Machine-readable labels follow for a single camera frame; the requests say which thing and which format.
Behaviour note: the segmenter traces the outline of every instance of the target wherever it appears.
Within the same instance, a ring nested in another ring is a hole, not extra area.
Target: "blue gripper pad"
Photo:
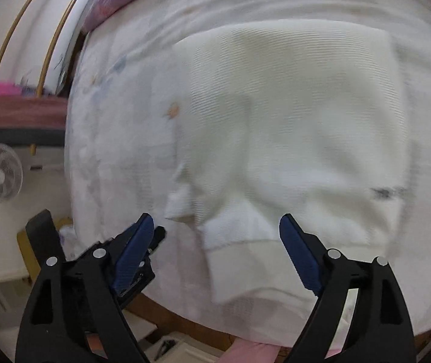
[[[319,296],[323,285],[319,278],[319,264],[306,243],[301,238],[303,230],[294,225],[287,215],[279,222],[279,236],[293,262],[299,278],[306,289]]]
[[[119,295],[128,289],[153,239],[153,218],[147,216],[141,224],[133,224],[125,232],[137,228],[115,264],[115,279],[111,287]]]

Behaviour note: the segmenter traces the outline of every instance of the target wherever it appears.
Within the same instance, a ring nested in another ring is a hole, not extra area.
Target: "gold pole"
[[[2,57],[7,49],[7,45],[9,44],[10,38],[12,37],[12,34],[14,33],[15,28],[17,27],[17,25],[19,24],[20,18],[22,17],[22,15],[24,14],[24,12],[26,11],[27,7],[29,6],[29,4],[31,3],[32,0],[27,0],[24,5],[22,6],[22,8],[20,9],[20,12],[18,13],[17,17],[15,18],[14,22],[12,23],[12,26],[10,26],[9,32],[7,33],[7,36],[2,44],[2,47],[0,49],[0,65],[1,65],[1,60]]]
[[[56,32],[54,33],[54,36],[52,37],[52,41],[49,45],[49,49],[47,50],[47,55],[44,59],[44,65],[42,66],[41,70],[41,76],[39,77],[39,84],[37,85],[36,89],[36,96],[42,96],[42,90],[44,89],[44,83],[45,83],[45,77],[47,76],[47,69],[49,68],[49,63],[51,62],[52,53],[54,53],[54,47],[56,46],[57,39],[59,38],[59,35],[61,34],[62,27],[66,23],[67,17],[71,13],[71,10],[74,7],[74,4],[77,0],[71,0],[69,5],[67,6],[66,10],[64,11],[64,14],[62,14],[61,21],[59,22]]]

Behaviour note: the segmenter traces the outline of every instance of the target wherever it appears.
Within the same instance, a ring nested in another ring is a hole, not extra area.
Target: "fan grille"
[[[14,150],[0,144],[0,202],[14,198],[22,186],[22,164]]]

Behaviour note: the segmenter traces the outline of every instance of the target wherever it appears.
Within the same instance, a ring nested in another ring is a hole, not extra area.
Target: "silver screw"
[[[47,266],[54,266],[57,263],[57,258],[56,257],[50,257],[47,259],[47,261],[45,262],[45,264]]]
[[[377,263],[380,266],[387,266],[389,264],[389,262],[387,261],[387,259],[385,257],[377,257]]]
[[[331,259],[338,259],[339,257],[341,257],[341,252],[332,248],[331,250],[328,250],[328,256]]]
[[[93,252],[93,257],[95,258],[102,258],[106,255],[106,250],[104,248],[97,248]]]

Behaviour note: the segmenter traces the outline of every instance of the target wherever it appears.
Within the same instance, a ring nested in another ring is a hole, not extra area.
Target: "mattress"
[[[66,173],[74,226],[89,246],[142,212],[167,230],[144,293],[207,327],[291,346],[308,318],[297,305],[241,297],[216,304],[200,232],[164,218],[179,163],[181,97],[172,46],[222,25],[276,19],[348,21],[387,31],[406,90],[410,177],[387,257],[414,332],[431,328],[431,0],[136,0],[89,36],[70,95]]]

